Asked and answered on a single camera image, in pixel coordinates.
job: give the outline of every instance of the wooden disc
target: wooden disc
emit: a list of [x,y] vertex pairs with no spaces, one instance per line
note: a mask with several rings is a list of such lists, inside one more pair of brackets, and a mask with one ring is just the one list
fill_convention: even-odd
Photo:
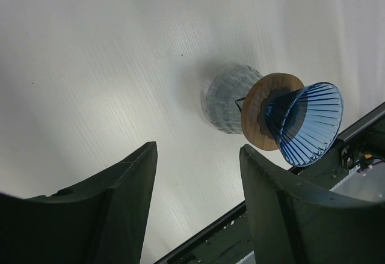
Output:
[[295,91],[303,87],[304,85],[300,79],[287,73],[272,73],[264,76],[253,85],[246,96],[241,113],[243,134],[252,145],[264,151],[274,151],[278,149],[271,135],[269,137],[269,135],[261,133],[257,118],[262,103],[274,90],[288,88],[290,91]]

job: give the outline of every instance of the white wooden surface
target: white wooden surface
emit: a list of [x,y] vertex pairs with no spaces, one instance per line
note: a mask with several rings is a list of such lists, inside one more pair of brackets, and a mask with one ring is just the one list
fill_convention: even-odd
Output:
[[385,100],[384,17],[385,0],[0,0],[0,190],[49,195],[155,140],[153,263],[243,200],[245,139],[200,110],[211,70],[332,82],[346,127]]

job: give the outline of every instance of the white tabletop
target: white tabletop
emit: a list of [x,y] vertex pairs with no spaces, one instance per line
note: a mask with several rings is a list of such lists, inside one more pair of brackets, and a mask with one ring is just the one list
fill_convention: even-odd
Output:
[[0,190],[53,194],[156,141],[153,263],[243,200],[246,140],[200,109],[210,71],[332,82],[346,127],[385,100],[384,23],[385,0],[0,0]]

